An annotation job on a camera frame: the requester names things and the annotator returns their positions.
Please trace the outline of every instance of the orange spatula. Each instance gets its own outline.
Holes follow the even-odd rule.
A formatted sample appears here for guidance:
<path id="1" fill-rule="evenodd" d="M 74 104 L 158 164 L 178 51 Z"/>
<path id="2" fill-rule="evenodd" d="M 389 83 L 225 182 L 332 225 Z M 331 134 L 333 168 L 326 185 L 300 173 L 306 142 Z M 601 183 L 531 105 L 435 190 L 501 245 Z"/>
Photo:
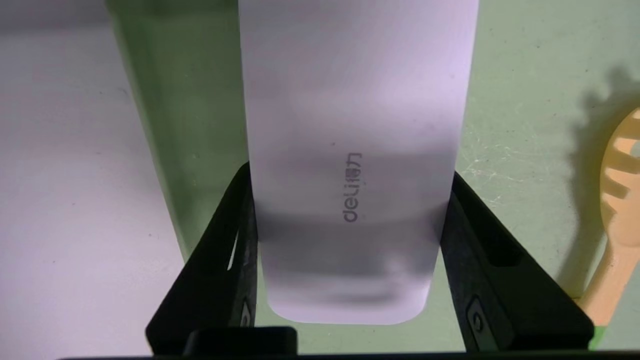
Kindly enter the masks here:
<path id="1" fill-rule="evenodd" d="M 609 238 L 580 307 L 596 326 L 606 326 L 640 259 L 640 108 L 622 120 L 604 153 L 600 213 Z"/>

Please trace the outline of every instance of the white wall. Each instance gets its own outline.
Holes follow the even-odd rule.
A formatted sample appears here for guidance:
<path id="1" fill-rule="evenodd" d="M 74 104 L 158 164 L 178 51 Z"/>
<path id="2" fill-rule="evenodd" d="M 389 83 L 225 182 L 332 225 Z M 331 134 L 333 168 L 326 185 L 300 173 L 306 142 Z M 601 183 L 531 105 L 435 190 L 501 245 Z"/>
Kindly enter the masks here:
<path id="1" fill-rule="evenodd" d="M 102 1 L 0 2 L 0 358 L 148 354 L 181 267 Z"/>

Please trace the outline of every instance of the pale green background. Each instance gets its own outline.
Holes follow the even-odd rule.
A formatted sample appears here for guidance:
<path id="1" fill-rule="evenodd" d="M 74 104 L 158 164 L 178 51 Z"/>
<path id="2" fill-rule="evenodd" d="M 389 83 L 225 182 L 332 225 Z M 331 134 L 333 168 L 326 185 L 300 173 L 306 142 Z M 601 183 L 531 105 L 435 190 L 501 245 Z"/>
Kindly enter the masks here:
<path id="1" fill-rule="evenodd" d="M 109 1 L 183 255 L 247 160 L 234 1 Z M 598 169 L 640 105 L 640 1 L 483 0 L 456 168 L 572 296 L 602 251 Z M 259 325 L 291 324 L 266 305 Z M 301 352 L 462 350 L 442 260 L 395 326 L 293 324 Z M 640 347 L 636 271 L 600 348 Z"/>

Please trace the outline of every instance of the white surface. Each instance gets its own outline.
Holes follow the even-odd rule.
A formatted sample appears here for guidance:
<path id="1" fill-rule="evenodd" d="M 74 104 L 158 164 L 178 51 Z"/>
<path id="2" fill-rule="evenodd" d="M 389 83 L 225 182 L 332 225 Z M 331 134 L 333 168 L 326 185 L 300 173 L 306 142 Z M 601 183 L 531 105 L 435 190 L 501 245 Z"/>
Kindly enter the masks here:
<path id="1" fill-rule="evenodd" d="M 449 200 L 477 2 L 239 7 L 269 305 L 299 322 L 413 318 Z M 357 180 L 346 179 L 349 167 L 361 171 Z M 346 195 L 354 183 L 358 194 Z M 348 222 L 343 211 L 355 199 L 358 218 Z"/>
<path id="2" fill-rule="evenodd" d="M 0 13 L 0 358 L 149 354 L 183 262 L 104 5 Z"/>

